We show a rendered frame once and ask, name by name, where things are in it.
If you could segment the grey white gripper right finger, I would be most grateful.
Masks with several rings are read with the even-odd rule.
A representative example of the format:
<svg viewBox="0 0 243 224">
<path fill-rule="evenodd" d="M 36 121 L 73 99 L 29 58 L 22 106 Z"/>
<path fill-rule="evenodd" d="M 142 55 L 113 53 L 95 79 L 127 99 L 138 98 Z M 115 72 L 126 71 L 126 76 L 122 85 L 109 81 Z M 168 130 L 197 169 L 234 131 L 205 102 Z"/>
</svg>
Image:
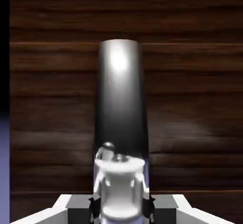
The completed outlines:
<svg viewBox="0 0 243 224">
<path fill-rule="evenodd" d="M 193 208 L 184 195 L 151 195 L 143 199 L 146 224 L 235 224 Z"/>
</svg>

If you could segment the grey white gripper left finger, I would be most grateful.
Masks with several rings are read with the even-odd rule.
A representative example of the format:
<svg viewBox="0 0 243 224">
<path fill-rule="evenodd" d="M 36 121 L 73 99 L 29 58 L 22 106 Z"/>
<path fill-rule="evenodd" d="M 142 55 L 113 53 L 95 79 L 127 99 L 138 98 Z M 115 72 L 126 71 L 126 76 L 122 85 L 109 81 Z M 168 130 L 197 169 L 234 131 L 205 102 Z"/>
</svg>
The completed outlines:
<svg viewBox="0 0 243 224">
<path fill-rule="evenodd" d="M 61 194 L 50 208 L 10 224 L 100 224 L 92 208 L 92 195 Z"/>
</svg>

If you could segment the dark shiny curved metal handle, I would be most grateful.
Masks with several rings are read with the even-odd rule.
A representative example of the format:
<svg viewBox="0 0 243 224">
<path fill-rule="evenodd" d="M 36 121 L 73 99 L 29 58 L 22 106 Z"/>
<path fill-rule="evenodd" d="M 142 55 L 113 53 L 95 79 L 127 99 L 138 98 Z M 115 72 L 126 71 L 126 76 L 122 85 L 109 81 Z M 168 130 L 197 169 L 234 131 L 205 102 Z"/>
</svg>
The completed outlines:
<svg viewBox="0 0 243 224">
<path fill-rule="evenodd" d="M 95 224 L 150 224 L 149 139 L 138 42 L 99 45 L 94 124 Z"/>
</svg>

